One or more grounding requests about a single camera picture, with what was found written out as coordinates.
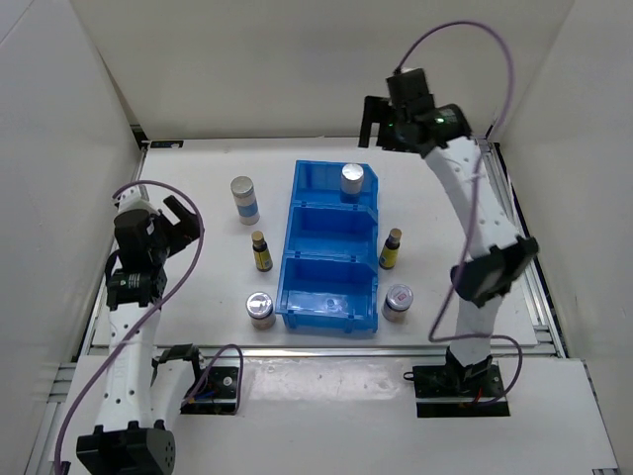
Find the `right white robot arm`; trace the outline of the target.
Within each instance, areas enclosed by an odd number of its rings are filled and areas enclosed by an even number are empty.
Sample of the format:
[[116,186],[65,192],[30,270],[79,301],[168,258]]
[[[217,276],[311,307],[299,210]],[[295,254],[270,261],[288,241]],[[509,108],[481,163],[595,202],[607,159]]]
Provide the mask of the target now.
[[539,251],[522,237],[487,178],[482,152],[461,109],[450,104],[416,114],[397,110],[387,98],[364,100],[359,144],[417,153],[442,185],[465,234],[458,263],[450,271],[450,296],[459,298],[456,330],[447,343],[444,383],[455,395],[472,392],[492,365],[491,342],[503,297]]

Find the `tall blue-label shaker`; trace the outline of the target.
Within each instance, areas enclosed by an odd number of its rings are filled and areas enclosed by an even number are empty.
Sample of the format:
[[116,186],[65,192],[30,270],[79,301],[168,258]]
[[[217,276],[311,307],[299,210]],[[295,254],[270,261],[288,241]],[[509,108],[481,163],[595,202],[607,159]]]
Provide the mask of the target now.
[[358,163],[346,163],[340,173],[340,196],[344,203],[357,203],[364,182],[364,169]]
[[255,225],[260,215],[252,180],[247,176],[237,176],[230,182],[230,191],[239,220],[247,226]]

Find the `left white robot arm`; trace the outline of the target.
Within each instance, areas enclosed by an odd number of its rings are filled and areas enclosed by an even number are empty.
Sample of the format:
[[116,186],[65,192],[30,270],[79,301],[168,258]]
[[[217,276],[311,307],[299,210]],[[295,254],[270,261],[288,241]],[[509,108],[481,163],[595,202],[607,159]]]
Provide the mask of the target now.
[[114,220],[118,249],[106,273],[110,348],[105,388],[91,433],[76,442],[78,460],[91,474],[170,474],[176,443],[170,416],[184,395],[204,391],[208,373],[193,345],[180,345],[184,363],[172,368],[173,384],[159,398],[152,384],[161,359],[154,338],[167,285],[168,258],[201,236],[198,216],[175,196],[163,201],[175,223],[131,191],[119,199]]

